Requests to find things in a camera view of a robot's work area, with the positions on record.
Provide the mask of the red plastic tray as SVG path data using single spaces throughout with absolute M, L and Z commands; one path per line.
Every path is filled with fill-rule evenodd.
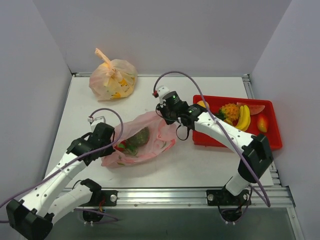
M 235 98 L 235 97 L 223 97 L 223 96 L 204 96 L 205 101 L 209 104 L 209 109 L 211 112 L 217 113 L 219 108 L 226 104 L 237 104 L 237 102 L 252 104 L 252 105 L 265 105 L 264 110 L 261 112 L 265 114 L 268 118 L 269 126 L 266 133 L 261 132 L 257 128 L 257 118 L 258 115 L 251 116 L 251 123 L 249 128 L 246 130 L 249 135 L 257 136 L 257 139 L 262 142 L 262 145 L 265 147 L 266 144 L 269 144 L 269 150 L 279 150 L 282 148 L 282 139 L 276 119 L 276 114 L 274 107 L 271 101 L 269 100 L 260 100 L 260 99 L 247 99 L 247 98 Z

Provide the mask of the aluminium front rail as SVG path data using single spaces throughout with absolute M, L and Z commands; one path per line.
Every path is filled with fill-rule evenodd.
M 118 198 L 116 207 L 122 206 L 207 206 L 206 190 L 218 188 L 132 188 L 132 189 L 112 189 L 102 188 L 102 190 L 117 190 Z M 261 190 L 252 190 L 251 205 L 265 207 L 270 203 L 271 207 L 283 208 L 293 204 L 292 197 L 288 189 L 284 187 L 269 187 L 266 189 L 267 196 L 264 197 Z M 72 211 L 81 208 L 88 203 L 92 192 L 89 187 L 79 185 L 75 189 L 68 188 L 61 193 L 45 192 L 31 193 L 32 208 L 40 213 L 51 213 L 54 210 L 67 209 Z

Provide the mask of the yellow fruit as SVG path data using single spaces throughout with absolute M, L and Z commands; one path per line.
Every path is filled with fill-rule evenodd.
M 245 132 L 251 124 L 250 109 L 247 105 L 242 105 L 239 108 L 239 118 L 235 126 L 240 131 Z

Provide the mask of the orange fruit with leaf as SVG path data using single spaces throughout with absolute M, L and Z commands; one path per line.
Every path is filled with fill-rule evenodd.
M 206 108 L 206 104 L 205 104 L 205 102 L 202 101 L 202 100 L 201 100 L 201 101 L 198 101 L 197 104 L 198 104 L 199 106 L 203 107 L 203 108 Z

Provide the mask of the orange plastic bag with fruit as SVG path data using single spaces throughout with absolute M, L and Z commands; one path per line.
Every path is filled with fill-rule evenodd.
M 126 60 L 110 60 L 100 49 L 95 55 L 103 60 L 89 77 L 89 88 L 98 101 L 127 98 L 138 80 L 136 68 Z

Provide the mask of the watermelon slice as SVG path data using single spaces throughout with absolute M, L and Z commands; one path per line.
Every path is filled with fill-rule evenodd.
M 257 115 L 265 109 L 265 105 L 258 105 L 258 104 L 248 104 L 243 102 L 237 102 L 236 105 L 238 107 L 247 106 L 249 108 L 249 112 L 251 116 Z

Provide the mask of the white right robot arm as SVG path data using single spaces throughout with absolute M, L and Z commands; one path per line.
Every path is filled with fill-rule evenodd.
M 274 157 L 268 138 L 253 135 L 229 125 L 213 116 L 206 108 L 182 101 L 176 91 L 162 86 L 153 95 L 159 98 L 156 110 L 168 125 L 179 123 L 194 132 L 205 134 L 223 144 L 236 154 L 240 154 L 237 173 L 226 183 L 222 200 L 232 205 L 240 198 L 240 193 L 249 184 L 257 183 L 272 164 Z

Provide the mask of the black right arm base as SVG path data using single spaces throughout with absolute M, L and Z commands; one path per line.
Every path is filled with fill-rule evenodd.
M 253 191 L 244 189 L 238 195 L 232 195 L 225 187 L 221 189 L 207 189 L 206 202 L 208 206 L 217 207 L 226 225 L 236 225 L 248 211 L 252 204 Z

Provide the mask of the pink plastic bag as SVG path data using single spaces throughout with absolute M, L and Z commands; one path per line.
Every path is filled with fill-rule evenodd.
M 149 141 L 146 145 L 137 148 L 137 155 L 127 155 L 115 149 L 111 155 L 102 158 L 101 166 L 118 168 L 147 162 L 176 144 L 176 126 L 174 124 L 167 125 L 156 112 L 149 111 L 137 116 L 132 121 L 125 122 L 122 135 L 113 147 L 126 141 L 145 127 L 148 127 L 150 131 Z

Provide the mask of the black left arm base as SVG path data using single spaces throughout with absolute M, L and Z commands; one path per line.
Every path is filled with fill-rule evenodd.
M 89 190 L 92 192 L 89 202 L 84 203 L 82 205 L 83 208 L 78 210 L 81 213 L 84 224 L 93 226 L 119 221 L 117 217 L 107 214 L 105 209 L 105 207 L 115 207 L 117 205 L 117 190 L 102 190 L 102 187 L 98 183 L 89 178 L 77 180 L 72 186 L 72 190 L 80 185 L 89 187 Z

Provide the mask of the orange toy pineapple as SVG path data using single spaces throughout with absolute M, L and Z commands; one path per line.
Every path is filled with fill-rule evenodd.
M 234 103 L 228 103 L 219 108 L 218 112 L 214 113 L 214 115 L 221 119 L 229 119 L 232 122 L 235 122 L 239 119 L 240 116 L 240 107 Z

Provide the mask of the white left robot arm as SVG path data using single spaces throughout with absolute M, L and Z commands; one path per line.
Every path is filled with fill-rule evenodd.
M 102 187 L 87 178 L 77 187 L 60 196 L 73 178 L 98 158 L 115 150 L 114 127 L 99 122 L 92 132 L 73 140 L 55 168 L 38 186 L 20 200 L 6 205 L 9 225 L 28 240 L 45 239 L 54 224 L 75 208 L 97 205 L 102 199 Z

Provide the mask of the small yellow lemon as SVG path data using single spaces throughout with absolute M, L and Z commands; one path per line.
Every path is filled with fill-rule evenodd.
M 229 125 L 233 126 L 233 122 L 232 122 L 232 121 L 230 121 L 230 120 L 229 120 L 229 119 L 227 119 L 227 118 L 224 120 L 224 122 L 226 122 L 227 124 L 229 124 Z

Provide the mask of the red yellow mango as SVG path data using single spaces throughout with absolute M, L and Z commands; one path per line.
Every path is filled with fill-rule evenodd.
M 267 133 L 269 129 L 269 119 L 263 113 L 257 116 L 257 128 L 262 133 Z

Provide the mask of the red toy dragon fruit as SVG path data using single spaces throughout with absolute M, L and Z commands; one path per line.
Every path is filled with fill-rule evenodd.
M 118 143 L 114 148 L 126 155 L 136 156 L 138 154 L 138 148 L 132 144 L 129 144 L 125 140 Z

